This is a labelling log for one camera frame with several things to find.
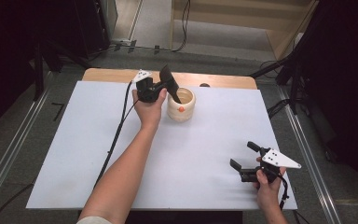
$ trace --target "wooden table edge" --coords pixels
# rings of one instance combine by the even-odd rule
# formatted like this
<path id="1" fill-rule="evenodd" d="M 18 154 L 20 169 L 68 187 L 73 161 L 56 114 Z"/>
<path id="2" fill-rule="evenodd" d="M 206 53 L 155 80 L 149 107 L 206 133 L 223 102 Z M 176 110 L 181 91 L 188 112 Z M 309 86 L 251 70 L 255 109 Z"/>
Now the wooden table edge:
<path id="1" fill-rule="evenodd" d="M 90 68 L 86 70 L 82 80 L 129 83 L 138 71 L 135 69 Z M 158 71 L 151 72 L 153 81 L 158 82 Z M 255 80 L 252 77 L 177 72 L 172 72 L 172 75 L 179 86 L 199 86 L 202 83 L 206 83 L 211 87 L 257 90 Z"/>

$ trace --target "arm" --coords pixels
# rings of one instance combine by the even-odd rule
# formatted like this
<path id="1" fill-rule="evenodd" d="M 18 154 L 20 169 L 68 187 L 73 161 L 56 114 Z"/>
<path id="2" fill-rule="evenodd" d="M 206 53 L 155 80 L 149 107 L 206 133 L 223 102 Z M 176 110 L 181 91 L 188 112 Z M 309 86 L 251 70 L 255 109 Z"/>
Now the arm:
<path id="1" fill-rule="evenodd" d="M 285 171 L 286 168 L 281 167 L 282 175 Z M 274 182 L 269 184 L 267 176 L 263 173 L 263 171 L 258 170 L 256 174 L 258 183 L 255 183 L 255 187 L 260 187 L 257 192 L 257 203 L 264 212 L 267 223 L 288 223 L 278 202 L 278 192 L 282 181 L 280 178 L 276 178 Z"/>
<path id="2" fill-rule="evenodd" d="M 163 89 L 153 104 L 138 102 L 135 110 L 141 120 L 141 129 L 123 154 L 106 171 L 89 196 L 79 217 L 103 217 L 124 223 L 138 192 L 153 138 L 161 118 L 161 106 L 167 95 Z M 133 102 L 138 100 L 132 91 Z"/>

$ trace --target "white table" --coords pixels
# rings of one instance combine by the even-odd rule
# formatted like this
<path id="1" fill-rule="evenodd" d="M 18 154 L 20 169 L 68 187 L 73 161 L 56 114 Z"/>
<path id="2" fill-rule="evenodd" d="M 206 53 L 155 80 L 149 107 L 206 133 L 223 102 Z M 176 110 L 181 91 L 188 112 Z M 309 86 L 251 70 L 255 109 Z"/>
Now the white table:
<path id="1" fill-rule="evenodd" d="M 115 82 L 76 84 L 27 208 L 84 206 L 116 133 L 126 87 Z M 242 183 L 229 160 L 255 168 L 258 154 L 247 148 L 248 141 L 279 149 L 260 91 L 187 87 L 197 96 L 193 118 L 184 123 L 171 120 L 164 103 L 132 209 L 258 209 L 252 183 Z M 139 125 L 136 113 L 130 112 L 110 163 L 126 148 Z M 296 209 L 288 183 L 290 199 L 284 208 Z"/>

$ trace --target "cup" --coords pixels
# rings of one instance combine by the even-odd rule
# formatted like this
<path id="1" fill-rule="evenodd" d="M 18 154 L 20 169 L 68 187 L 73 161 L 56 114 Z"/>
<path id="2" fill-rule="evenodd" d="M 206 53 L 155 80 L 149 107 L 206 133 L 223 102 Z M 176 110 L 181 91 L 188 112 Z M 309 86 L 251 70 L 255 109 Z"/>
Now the cup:
<path id="1" fill-rule="evenodd" d="M 181 104 L 176 103 L 173 98 L 168 95 L 168 116 L 178 122 L 191 119 L 196 105 L 196 95 L 191 90 L 183 87 L 180 87 L 176 94 L 178 95 Z"/>

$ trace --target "forearm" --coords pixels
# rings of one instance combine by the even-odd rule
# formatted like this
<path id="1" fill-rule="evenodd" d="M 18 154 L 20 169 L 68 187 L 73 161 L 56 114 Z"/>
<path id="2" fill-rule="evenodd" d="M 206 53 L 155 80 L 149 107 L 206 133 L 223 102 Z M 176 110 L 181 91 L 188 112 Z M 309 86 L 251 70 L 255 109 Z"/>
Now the forearm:
<path id="1" fill-rule="evenodd" d="M 284 217 L 281 208 L 277 205 L 277 206 L 273 206 L 270 207 L 268 209 L 263 210 L 264 215 L 266 217 L 266 221 L 268 224 L 273 224 L 273 223 L 279 223 L 279 224 L 284 224 L 284 223 L 288 223 L 286 218 Z"/>
<path id="2" fill-rule="evenodd" d="M 123 154 L 103 175 L 80 216 L 124 223 L 136 197 L 157 127 L 142 127 Z"/>

